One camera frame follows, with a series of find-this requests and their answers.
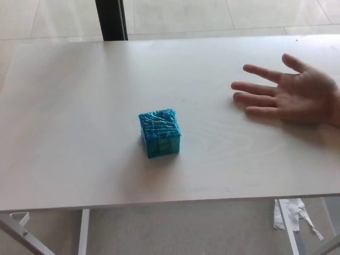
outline blue cube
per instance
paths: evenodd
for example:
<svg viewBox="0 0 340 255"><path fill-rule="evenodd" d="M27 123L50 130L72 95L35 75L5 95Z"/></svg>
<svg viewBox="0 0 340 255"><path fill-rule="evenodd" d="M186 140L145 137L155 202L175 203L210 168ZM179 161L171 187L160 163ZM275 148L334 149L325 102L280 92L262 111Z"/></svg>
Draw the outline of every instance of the blue cube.
<svg viewBox="0 0 340 255"><path fill-rule="evenodd" d="M181 132L173 109L138 115L148 158L180 152Z"/></svg>

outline table top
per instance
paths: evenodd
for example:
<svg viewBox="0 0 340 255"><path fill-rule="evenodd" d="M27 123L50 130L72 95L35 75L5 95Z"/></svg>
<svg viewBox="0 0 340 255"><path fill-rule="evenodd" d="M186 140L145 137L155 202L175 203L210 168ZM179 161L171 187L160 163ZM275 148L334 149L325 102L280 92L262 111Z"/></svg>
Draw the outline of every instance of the table top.
<svg viewBox="0 0 340 255"><path fill-rule="evenodd" d="M0 95L0 211L340 194L340 130L247 118L230 83L293 54L340 79L340 36L18 47ZM173 108L178 155L138 114Z"/></svg>

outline black post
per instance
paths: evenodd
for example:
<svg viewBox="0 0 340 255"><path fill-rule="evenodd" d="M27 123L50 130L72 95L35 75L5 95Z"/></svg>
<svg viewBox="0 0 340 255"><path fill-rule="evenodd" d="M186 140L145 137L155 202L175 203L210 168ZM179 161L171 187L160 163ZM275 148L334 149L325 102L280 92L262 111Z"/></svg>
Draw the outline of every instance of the black post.
<svg viewBox="0 0 340 255"><path fill-rule="evenodd" d="M128 40L123 0L96 0L104 41Z"/></svg>

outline finger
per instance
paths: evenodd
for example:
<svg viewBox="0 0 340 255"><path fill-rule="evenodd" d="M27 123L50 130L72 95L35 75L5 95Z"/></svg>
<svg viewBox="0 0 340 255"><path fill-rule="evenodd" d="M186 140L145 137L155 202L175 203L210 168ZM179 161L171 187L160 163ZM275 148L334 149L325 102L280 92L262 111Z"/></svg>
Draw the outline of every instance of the finger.
<svg viewBox="0 0 340 255"><path fill-rule="evenodd" d="M245 113L250 116L256 116L256 117L279 118L278 109L275 107L249 106L245 109Z"/></svg>
<svg viewBox="0 0 340 255"><path fill-rule="evenodd" d="M232 89L241 90L254 95L265 95L273 97L276 88L270 86L263 86L251 82L234 81L231 85Z"/></svg>
<svg viewBox="0 0 340 255"><path fill-rule="evenodd" d="M242 102L251 106L261 107L276 107L276 101L274 97L259 96L248 93L235 93L233 96L235 101Z"/></svg>
<svg viewBox="0 0 340 255"><path fill-rule="evenodd" d="M269 81L278 83L281 79L282 73L277 72L274 70L269 70L263 67L255 66L255 65L244 65L243 70L245 70L248 73L256 74L262 78L265 78Z"/></svg>
<svg viewBox="0 0 340 255"><path fill-rule="evenodd" d="M289 54L282 55L282 62L289 68L299 73L302 73L306 69L310 68L310 65L306 64L305 62L302 62L300 59L293 57Z"/></svg>

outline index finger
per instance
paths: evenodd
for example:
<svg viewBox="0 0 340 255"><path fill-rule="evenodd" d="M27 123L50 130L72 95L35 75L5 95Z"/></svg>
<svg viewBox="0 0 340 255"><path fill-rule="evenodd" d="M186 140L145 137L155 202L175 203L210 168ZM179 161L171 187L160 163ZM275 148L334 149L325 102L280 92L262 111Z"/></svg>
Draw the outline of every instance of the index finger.
<svg viewBox="0 0 340 255"><path fill-rule="evenodd" d="M256 66L256 65L246 64L246 65L243 66L243 70L245 70L248 73L256 74L256 75L258 75L262 78L265 78L265 79L272 81L272 82L275 82L275 83L279 83L281 76L282 76L281 72L266 69L266 68L259 67L259 66Z"/></svg>

